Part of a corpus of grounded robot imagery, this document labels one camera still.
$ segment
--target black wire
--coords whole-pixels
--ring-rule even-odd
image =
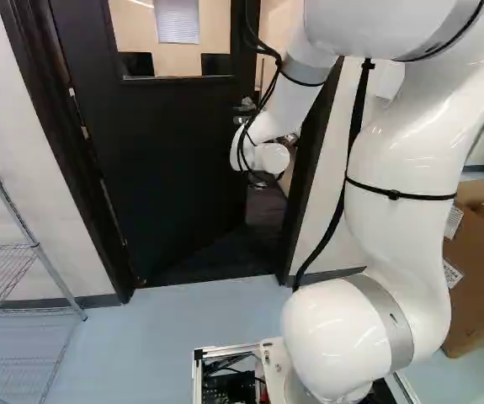
[[[361,76],[359,78],[358,91],[356,93],[356,98],[354,100],[354,107],[352,110],[352,120],[350,121],[350,132],[348,134],[348,149],[347,149],[347,167],[348,159],[350,157],[350,151],[354,145],[354,141],[361,131],[361,124],[363,120],[363,112],[365,105],[365,95],[367,94],[367,84],[369,81],[370,70],[374,69],[375,65],[370,59],[365,59],[362,65]],[[343,187],[341,188],[341,194],[339,195],[339,201],[333,212],[333,217],[329,223],[329,226],[324,233],[321,241],[316,245],[315,249],[309,254],[309,257],[300,266],[298,272],[295,274],[294,284],[292,285],[292,290],[296,292],[300,288],[301,278],[305,274],[309,266],[318,258],[321,252],[324,250],[326,245],[330,242],[333,237],[333,233],[337,230],[337,226],[341,220],[341,216],[344,212],[344,190],[346,187],[346,181],[343,180]]]
[[[253,146],[256,146],[253,139],[248,134],[248,130],[251,127],[251,125],[253,124],[254,120],[257,118],[258,114],[260,114],[260,112],[262,112],[263,108],[265,107],[266,103],[269,101],[269,99],[271,98],[271,96],[272,96],[272,94],[275,90],[275,84],[277,83],[277,80],[279,78],[280,69],[281,69],[281,65],[283,63],[283,59],[282,59],[282,57],[281,57],[281,55],[278,51],[276,51],[272,47],[266,45],[262,40],[260,40],[260,38],[258,38],[258,35],[255,34],[255,32],[253,31],[253,28],[251,27],[251,24],[249,23],[248,15],[249,15],[248,1],[246,1],[245,2],[246,31],[251,35],[252,40],[256,44],[256,45],[250,44],[247,41],[247,36],[245,35],[246,33],[244,33],[243,39],[244,39],[246,45],[249,46],[250,48],[254,49],[258,54],[266,55],[266,56],[272,56],[275,59],[275,65],[277,66],[277,68],[276,68],[276,71],[274,73],[272,80],[270,81],[270,83],[268,85],[268,88],[266,89],[266,91],[264,92],[264,95],[261,97],[261,99],[258,103],[255,114],[253,116],[251,116],[249,118],[249,120],[247,121],[247,123],[243,126],[242,133],[240,134],[240,137],[238,138],[238,143],[237,143],[237,163],[238,163],[238,167],[240,168],[240,170],[243,171],[243,168],[242,168],[242,162],[243,162],[243,165],[245,165],[246,171],[248,172],[247,180],[254,188],[265,189],[265,188],[267,188],[266,186],[262,186],[260,183],[254,183],[250,179],[249,174],[251,176],[253,176],[254,178],[256,178],[258,181],[261,181],[262,183],[269,184],[269,181],[266,178],[262,178],[261,176],[259,176],[250,167],[249,163],[247,162],[245,153],[243,151],[243,144],[244,144],[245,138],[247,137],[249,139],[249,141],[251,141]],[[277,178],[274,179],[274,182],[272,184],[273,186],[279,187],[278,181],[279,181],[280,177],[282,177],[282,174],[283,173],[281,173]]]
[[[245,373],[244,371],[242,370],[237,370],[237,369],[233,369],[233,368],[222,368],[221,370],[230,370],[231,372],[234,372],[234,373]],[[255,380],[258,380],[259,382],[261,382],[262,384],[266,384],[266,380],[264,379],[261,379],[257,376],[254,376],[253,377]]]

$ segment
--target baseboard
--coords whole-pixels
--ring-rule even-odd
[[[316,284],[318,282],[323,282],[324,280],[344,278],[345,276],[361,274],[366,267],[357,268],[346,268],[346,269],[336,269],[334,271],[317,272],[314,274],[305,274],[301,278],[301,284]],[[289,275],[287,286],[292,287],[294,284],[294,275]]]
[[[97,309],[99,307],[121,306],[117,295],[93,295],[76,297],[75,301],[83,309]],[[53,307],[68,307],[69,303],[63,297],[55,299],[37,300],[6,300],[1,305],[1,309],[50,309]]]
[[[464,166],[462,168],[462,172],[463,173],[484,173],[484,164]]]

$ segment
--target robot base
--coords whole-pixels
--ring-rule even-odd
[[[260,358],[272,404],[321,404],[307,391],[296,375],[283,338],[264,339],[260,343]],[[356,404],[369,394],[371,386],[372,384],[368,384],[345,397],[327,403]]]

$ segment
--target door window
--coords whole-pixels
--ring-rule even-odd
[[[109,0],[122,75],[231,75],[230,0]]]

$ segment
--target black cable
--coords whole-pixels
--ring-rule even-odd
[[[352,146],[354,145],[354,141],[358,134],[361,131],[361,124],[363,121],[363,112],[365,106],[365,96],[367,94],[367,84],[369,83],[369,73],[372,69],[375,68],[375,64],[371,61],[371,59],[365,59],[365,62],[361,66],[361,76],[359,78],[358,84],[358,91],[356,93],[356,98],[354,100],[354,107],[352,110],[352,119],[350,121],[350,132],[348,134],[348,150],[347,150],[347,166],[348,166],[348,158],[350,157],[350,151],[352,150]],[[337,226],[339,221],[341,220],[341,216],[344,212],[344,189],[345,189],[346,180],[343,180],[343,187],[341,189],[341,194],[339,195],[339,201],[337,202],[337,207],[335,208],[335,212],[333,213],[333,217],[329,223],[329,226],[324,233],[321,241],[316,245],[315,249],[311,252],[309,257],[305,260],[305,262],[300,266],[298,272],[295,274],[294,284],[292,285],[292,290],[296,292],[300,288],[301,278],[305,274],[306,270],[309,266],[318,258],[321,252],[324,250],[326,245],[330,242],[333,237],[333,233],[337,230]]]
[[[247,371],[250,371],[250,370],[242,371],[242,370],[237,370],[237,369],[233,369],[233,368],[222,368],[221,370],[230,370],[231,372],[234,372],[234,373],[245,373]],[[264,385],[266,384],[266,380],[264,380],[264,379],[261,379],[257,376],[254,376],[253,378],[255,380],[258,380],[259,382],[261,382]]]
[[[375,194],[385,195],[390,200],[399,200],[399,199],[413,199],[413,200],[449,200],[455,199],[457,193],[454,194],[445,194],[445,195],[426,195],[426,194],[407,194],[401,191],[397,191],[396,189],[382,189],[376,188],[372,185],[366,185],[364,183],[359,183],[354,181],[353,179],[346,177],[347,183],[351,183],[354,187],[358,187],[364,189],[365,191],[374,192]]]
[[[266,56],[272,56],[275,59],[275,65],[277,66],[277,69],[275,71],[275,74],[274,74],[272,80],[270,81],[270,83],[268,85],[268,88],[266,89],[266,91],[264,92],[264,95],[261,97],[261,99],[258,103],[255,114],[253,116],[251,116],[249,118],[249,121],[244,125],[242,133],[240,134],[240,137],[238,138],[237,163],[238,163],[238,167],[240,168],[240,171],[243,171],[243,165],[245,165],[246,171],[248,172],[247,180],[254,188],[265,189],[267,187],[262,186],[259,183],[254,183],[249,177],[249,174],[250,174],[251,176],[255,177],[258,181],[261,181],[262,183],[266,183],[266,184],[269,183],[269,181],[266,178],[262,178],[261,176],[259,176],[249,166],[249,163],[248,163],[246,156],[244,154],[244,151],[243,151],[243,143],[245,141],[245,138],[247,137],[249,139],[249,141],[251,141],[251,143],[254,146],[256,146],[253,139],[251,139],[251,136],[248,134],[248,130],[251,127],[251,125],[253,124],[253,122],[256,119],[256,117],[258,116],[258,114],[263,110],[264,106],[266,105],[266,103],[271,98],[271,95],[275,90],[275,84],[277,83],[277,79],[279,77],[279,73],[280,73],[280,70],[281,70],[283,60],[282,60],[282,57],[281,57],[281,55],[278,51],[276,51],[272,47],[266,45],[262,40],[260,40],[258,38],[258,35],[256,35],[255,32],[253,31],[253,28],[251,27],[251,24],[249,23],[249,17],[248,17],[249,13],[248,13],[247,5],[248,5],[248,1],[246,1],[246,3],[245,3],[246,30],[251,35],[252,40],[255,42],[256,45],[252,45],[252,44],[248,43],[247,36],[245,35],[245,33],[243,35],[243,39],[246,42],[246,45],[249,46],[250,48],[254,49],[258,54],[266,55]],[[274,179],[273,186],[279,187],[278,181],[280,179],[281,174],[277,178]]]

